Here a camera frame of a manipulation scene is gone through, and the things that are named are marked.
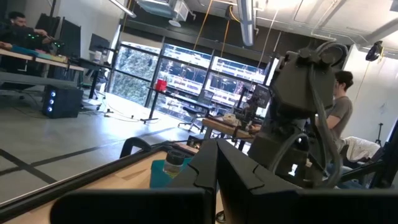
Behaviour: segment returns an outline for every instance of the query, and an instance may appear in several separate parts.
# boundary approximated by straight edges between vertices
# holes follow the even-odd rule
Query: man in gray t-shirt
[[[351,72],[339,71],[335,73],[335,77],[336,83],[333,89],[335,100],[333,107],[326,112],[328,116],[326,122],[333,135],[333,140],[340,151],[343,147],[343,141],[340,139],[341,133],[353,113],[353,104],[346,96],[347,89],[353,85],[353,74]]]

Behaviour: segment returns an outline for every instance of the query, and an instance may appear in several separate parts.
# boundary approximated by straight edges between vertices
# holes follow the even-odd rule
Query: gray t-shirt
[[[332,109],[326,112],[326,115],[335,116],[340,118],[340,122],[336,124],[334,128],[331,129],[333,135],[333,140],[339,149],[342,147],[342,142],[340,140],[341,133],[346,127],[351,114],[353,113],[353,104],[347,96],[342,96],[334,100]]]

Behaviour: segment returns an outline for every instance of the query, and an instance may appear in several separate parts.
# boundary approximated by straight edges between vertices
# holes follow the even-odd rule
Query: black computer tower
[[[83,90],[48,85],[44,93],[43,114],[49,118],[77,118]]]

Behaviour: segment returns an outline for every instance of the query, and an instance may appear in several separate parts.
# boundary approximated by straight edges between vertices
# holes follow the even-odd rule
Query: white jacket
[[[371,159],[380,149],[380,145],[374,142],[352,136],[345,138],[344,141],[348,144],[347,159],[350,162],[357,162],[362,158]]]

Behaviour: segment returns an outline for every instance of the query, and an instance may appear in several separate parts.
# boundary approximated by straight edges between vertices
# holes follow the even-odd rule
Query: orange cable
[[[207,8],[207,12],[206,12],[206,15],[205,15],[205,19],[203,20],[203,23],[201,24],[201,27],[200,27],[200,30],[199,30],[199,34],[198,34],[198,37],[197,37],[197,41],[195,42],[195,45],[193,46],[193,50],[195,50],[196,47],[197,47],[200,34],[201,34],[202,30],[203,30],[203,27],[205,26],[205,22],[206,22],[206,20],[207,20],[207,15],[208,15],[209,12],[210,12],[210,8],[211,8],[211,4],[212,4],[212,3],[213,3],[213,0],[210,0],[210,4],[209,4],[209,7]]]

